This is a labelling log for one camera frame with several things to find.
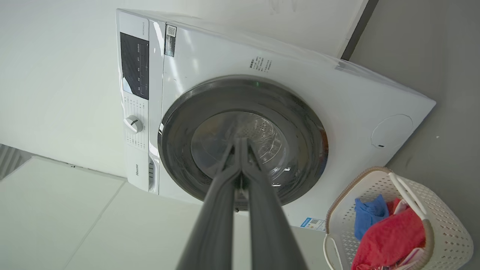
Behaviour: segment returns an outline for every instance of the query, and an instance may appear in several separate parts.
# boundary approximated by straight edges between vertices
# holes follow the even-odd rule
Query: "red cloth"
[[[352,270],[393,265],[425,241],[423,223],[412,208],[368,229],[353,259]]]
[[[393,200],[391,202],[387,202],[388,216],[389,217],[393,216],[393,212],[395,212],[395,208],[398,206],[400,201],[401,200],[399,198],[395,198],[395,200]]]

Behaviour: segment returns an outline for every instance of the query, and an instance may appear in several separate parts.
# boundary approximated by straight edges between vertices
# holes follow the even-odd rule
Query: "clothing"
[[[352,270],[391,266],[425,243],[423,223],[412,208],[374,224],[363,236]]]
[[[361,240],[365,232],[375,223],[388,217],[388,207],[380,194],[374,201],[362,203],[355,199],[355,237]]]
[[[401,202],[399,198],[395,198],[395,200],[391,202],[387,202],[387,207],[388,207],[388,216],[393,216],[395,213],[396,208],[398,207],[398,204]]]
[[[423,253],[425,252],[425,249],[417,247],[414,248],[410,254],[407,255],[405,259],[396,267],[392,268],[395,270],[408,270],[410,267],[412,267],[417,261],[421,259],[423,256]]]

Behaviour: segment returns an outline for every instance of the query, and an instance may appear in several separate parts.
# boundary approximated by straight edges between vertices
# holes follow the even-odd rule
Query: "white wall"
[[[364,0],[3,0],[0,143],[125,176],[115,9],[236,25],[336,55]]]

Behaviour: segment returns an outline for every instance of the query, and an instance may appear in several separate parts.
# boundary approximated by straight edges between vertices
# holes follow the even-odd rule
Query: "air vent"
[[[150,163],[148,164],[148,189],[149,189],[149,191],[152,191],[152,189],[154,189],[154,187],[155,187],[154,165],[153,165],[153,161],[150,160]]]
[[[25,162],[26,159],[22,156],[20,150],[0,144],[0,180]]]

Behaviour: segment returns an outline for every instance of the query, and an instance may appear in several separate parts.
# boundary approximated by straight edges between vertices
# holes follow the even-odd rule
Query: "white plastic basket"
[[[422,219],[425,228],[425,252],[411,270],[456,270],[473,255],[473,241],[460,220],[429,188],[395,175],[384,167],[373,167],[358,176],[338,197],[326,218],[325,259],[329,240],[343,270],[350,270],[360,242],[354,235],[355,199],[372,201],[382,194],[385,201],[404,198]]]

